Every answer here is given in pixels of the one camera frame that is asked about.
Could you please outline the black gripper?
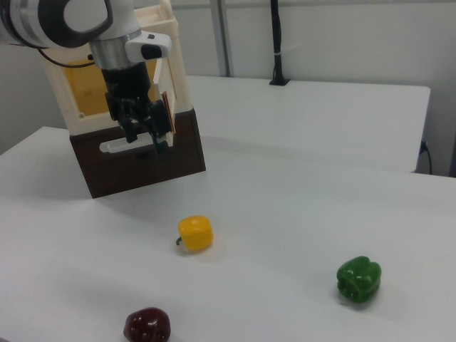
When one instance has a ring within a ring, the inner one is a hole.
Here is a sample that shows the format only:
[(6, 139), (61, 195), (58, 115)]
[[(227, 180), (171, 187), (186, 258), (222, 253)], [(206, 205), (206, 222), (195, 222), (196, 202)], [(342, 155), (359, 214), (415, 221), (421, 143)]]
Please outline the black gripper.
[(134, 121), (142, 123), (151, 135), (157, 154), (168, 149), (166, 134), (171, 131), (170, 117), (162, 100), (151, 102), (150, 77), (145, 62), (123, 69), (102, 69), (110, 116), (117, 121), (128, 143), (138, 139)]

